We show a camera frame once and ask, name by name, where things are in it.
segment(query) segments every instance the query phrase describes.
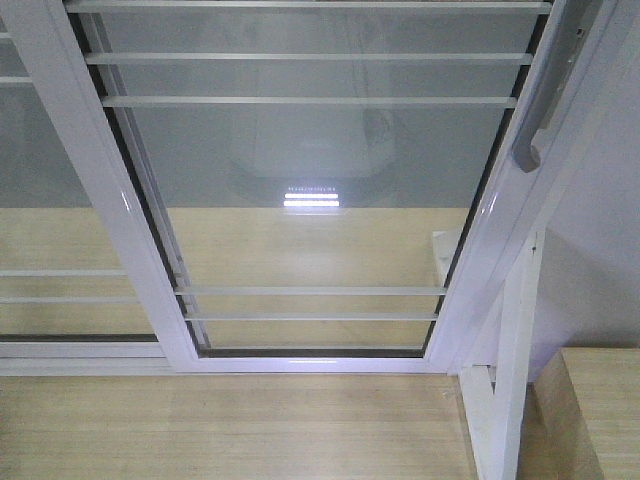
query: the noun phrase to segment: white wall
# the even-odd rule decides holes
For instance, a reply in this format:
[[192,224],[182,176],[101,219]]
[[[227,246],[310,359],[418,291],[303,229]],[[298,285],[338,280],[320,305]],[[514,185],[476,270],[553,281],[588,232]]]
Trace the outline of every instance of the white wall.
[[532,374],[564,345],[640,344],[640,62],[549,225]]

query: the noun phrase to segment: wooden cabinet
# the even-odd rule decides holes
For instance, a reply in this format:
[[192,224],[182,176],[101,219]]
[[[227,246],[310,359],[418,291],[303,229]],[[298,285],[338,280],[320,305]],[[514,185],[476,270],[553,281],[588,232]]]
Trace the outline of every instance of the wooden cabinet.
[[560,479],[640,479],[640,350],[562,349],[535,391]]

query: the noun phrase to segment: wooden surface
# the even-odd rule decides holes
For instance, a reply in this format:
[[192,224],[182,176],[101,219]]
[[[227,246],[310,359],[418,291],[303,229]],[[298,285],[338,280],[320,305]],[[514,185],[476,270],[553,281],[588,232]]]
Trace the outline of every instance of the wooden surface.
[[640,478],[640,350],[563,349],[535,388],[560,478]]
[[[0,209],[0,269],[120,269],[90,208]],[[0,278],[0,296],[126,296],[126,277]],[[151,334],[140,305],[0,305],[0,335]]]
[[527,388],[517,480],[558,480],[556,465],[533,388]]
[[3,479],[474,478],[445,376],[0,379]]
[[172,208],[195,284],[438,285],[431,233],[464,208],[353,208],[292,215],[279,208]]
[[[256,286],[435,286],[432,232],[462,208],[169,211],[192,282]],[[207,297],[204,312],[433,312],[437,297]],[[218,346],[421,346],[429,322],[212,322]]]
[[[171,220],[194,284],[431,286],[434,230],[466,209],[177,208]],[[0,269],[120,268],[90,208],[0,209]],[[0,296],[134,296],[125,277],[4,278]],[[433,312],[437,297],[208,297],[203,312]],[[216,322],[219,346],[416,346],[428,322]],[[137,305],[0,305],[0,334],[152,333]]]
[[430,322],[207,322],[214,345],[422,348]]

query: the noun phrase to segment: white metal rod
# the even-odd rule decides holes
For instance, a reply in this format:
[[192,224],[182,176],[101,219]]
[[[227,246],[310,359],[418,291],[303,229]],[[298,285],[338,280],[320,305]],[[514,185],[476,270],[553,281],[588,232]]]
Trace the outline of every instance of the white metal rod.
[[87,65],[156,65],[188,61],[393,62],[424,65],[531,65],[529,53],[88,53]]
[[0,270],[3,277],[124,277],[124,270]]
[[29,77],[0,77],[1,87],[24,87],[31,85],[31,78]]
[[493,389],[486,366],[465,367],[458,376],[478,480],[489,480]]
[[158,342],[0,342],[0,358],[164,358]]
[[69,13],[117,13],[140,10],[392,10],[393,13],[422,14],[548,14],[550,2],[271,2],[271,1],[186,1],[186,0],[68,0]]
[[489,475],[515,480],[527,389],[544,230],[527,239],[504,284]]
[[3,358],[0,376],[175,375],[165,358]]
[[225,345],[216,350],[422,350],[422,345]]
[[195,313],[186,315],[190,322],[215,322],[215,321],[365,321],[365,322],[424,322],[436,320],[435,313]]
[[189,97],[107,96],[104,107],[183,107],[196,105],[315,105],[338,107],[515,108],[513,97]]
[[323,295],[323,296],[439,296],[447,290],[441,287],[210,287],[194,286],[175,291],[176,295],[263,296],[263,295]]
[[136,304],[136,297],[0,297],[0,304]]

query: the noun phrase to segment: horizontal metal bar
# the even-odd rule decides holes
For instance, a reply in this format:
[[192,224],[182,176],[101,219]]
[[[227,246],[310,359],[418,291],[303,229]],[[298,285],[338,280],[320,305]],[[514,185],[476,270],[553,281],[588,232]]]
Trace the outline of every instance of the horizontal metal bar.
[[136,304],[136,297],[0,297],[0,304]]
[[4,358],[0,376],[176,375],[166,358]]
[[365,322],[424,322],[436,320],[435,313],[397,312],[397,313],[194,313],[185,315],[190,322],[215,321],[365,321]]
[[304,352],[305,350],[410,350],[410,351],[420,351],[422,349],[422,345],[344,345],[344,346],[327,346],[327,345],[310,345],[310,346],[301,346],[301,345],[247,345],[247,346],[225,346],[225,347],[214,347],[211,350],[213,352],[216,351],[224,351],[224,350],[296,350],[300,352]]
[[390,62],[424,65],[531,65],[529,53],[88,53],[87,65],[157,65],[244,60],[283,62]]
[[263,296],[438,296],[447,293],[441,287],[210,287],[177,289],[176,295]]
[[548,14],[550,2],[304,2],[186,0],[67,0],[69,13],[117,13],[141,10],[368,10],[421,14]]
[[0,270],[2,277],[125,277],[124,270]]
[[0,77],[0,88],[2,87],[24,87],[31,85],[30,77]]
[[513,97],[188,97],[107,96],[104,107],[184,107],[198,105],[315,105],[337,107],[515,108]]
[[0,343],[149,343],[157,342],[157,337],[152,333],[8,333],[0,334]]
[[[205,359],[214,361],[216,363],[224,362],[226,359],[235,359],[236,361],[243,361],[249,358],[253,359],[252,361],[260,362],[259,369],[264,372],[264,364],[270,362],[278,362],[284,361],[285,365],[292,367],[294,365],[300,365],[299,368],[301,370],[309,373],[311,371],[324,371],[328,365],[340,365],[342,364],[345,369],[344,372],[353,372],[353,366],[346,366],[344,362],[354,362],[358,360],[367,359],[367,361],[371,361],[371,359],[376,359],[374,363],[376,365],[384,364],[389,361],[397,361],[404,359],[414,359],[424,361],[422,350],[419,348],[413,347],[239,347],[239,348],[227,348],[227,347],[218,347],[209,350],[202,350],[199,352],[200,361],[205,361]],[[291,370],[289,368],[283,368],[282,366],[278,369],[272,370],[274,372],[282,372],[282,371],[296,371]],[[407,370],[400,370],[403,373],[407,373]]]
[[158,342],[2,342],[0,358],[164,358]]

